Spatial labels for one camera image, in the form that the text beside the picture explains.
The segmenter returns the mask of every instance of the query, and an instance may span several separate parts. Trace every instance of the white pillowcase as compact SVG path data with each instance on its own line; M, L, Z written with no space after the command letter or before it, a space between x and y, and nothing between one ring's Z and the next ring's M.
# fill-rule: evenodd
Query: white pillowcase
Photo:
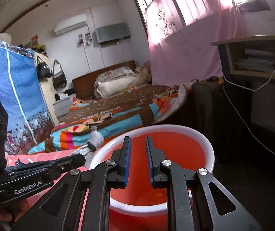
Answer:
M124 75L107 82L98 82L97 91L100 96L105 99L113 96L123 89L138 86L147 83L147 78L143 75L137 74L136 76Z

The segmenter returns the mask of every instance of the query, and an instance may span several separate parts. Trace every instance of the air conditioner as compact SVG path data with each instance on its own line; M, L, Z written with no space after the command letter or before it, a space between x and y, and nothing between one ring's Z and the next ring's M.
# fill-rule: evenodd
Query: air conditioner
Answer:
M74 30L76 28L86 26L86 22L87 22L86 14L81 14L59 22L58 24L55 25L54 31L56 35L59 36L70 30Z

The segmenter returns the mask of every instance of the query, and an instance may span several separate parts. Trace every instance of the metal screw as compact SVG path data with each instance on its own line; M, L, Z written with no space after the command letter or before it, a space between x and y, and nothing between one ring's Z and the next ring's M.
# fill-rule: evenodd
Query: metal screw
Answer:
M172 165L172 162L171 162L170 160L163 160L163 161L162 161L162 164L163 164L164 166L170 166L170 165Z
M72 170L69 171L69 174L72 175L72 176L75 176L75 175L77 175L78 173L79 173L79 170L76 169L76 168L74 168L74 169L72 169Z
M116 163L116 162L115 162L114 160L112 160L112 159L107 160L107 161L105 162L105 164L108 165L108 166L113 166L115 163Z
M199 173L200 175L204 176L204 175L208 174L208 171L207 171L207 169L205 169L205 168L200 168L200 169L198 170L198 173Z

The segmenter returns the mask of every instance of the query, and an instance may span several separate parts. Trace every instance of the wooden shelf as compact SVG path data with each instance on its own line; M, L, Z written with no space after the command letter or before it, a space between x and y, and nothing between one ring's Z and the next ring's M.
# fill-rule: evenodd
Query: wooden shelf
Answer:
M249 70L230 70L230 74L255 76L255 77L263 77L263 78L269 78L271 75L270 73L266 73L266 72L249 71Z
M275 41L274 35L260 35L260 36L249 36L249 37L241 37L237 39L229 39L224 41L217 41L211 43L212 46L218 46L221 44L229 44L236 42L247 42L247 41Z

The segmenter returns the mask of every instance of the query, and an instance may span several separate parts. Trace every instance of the red water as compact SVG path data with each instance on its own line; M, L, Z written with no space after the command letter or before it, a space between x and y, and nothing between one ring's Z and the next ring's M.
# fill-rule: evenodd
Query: red water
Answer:
M183 168L197 170L205 165L202 147L192 138L174 132L156 132L131 138L131 161L129 181L125 189L111 189L111 197L122 203L149 206L167 201L166 189L150 186L146 160L145 139L152 136L156 148L165 152L166 158ZM110 159L110 152L105 160Z

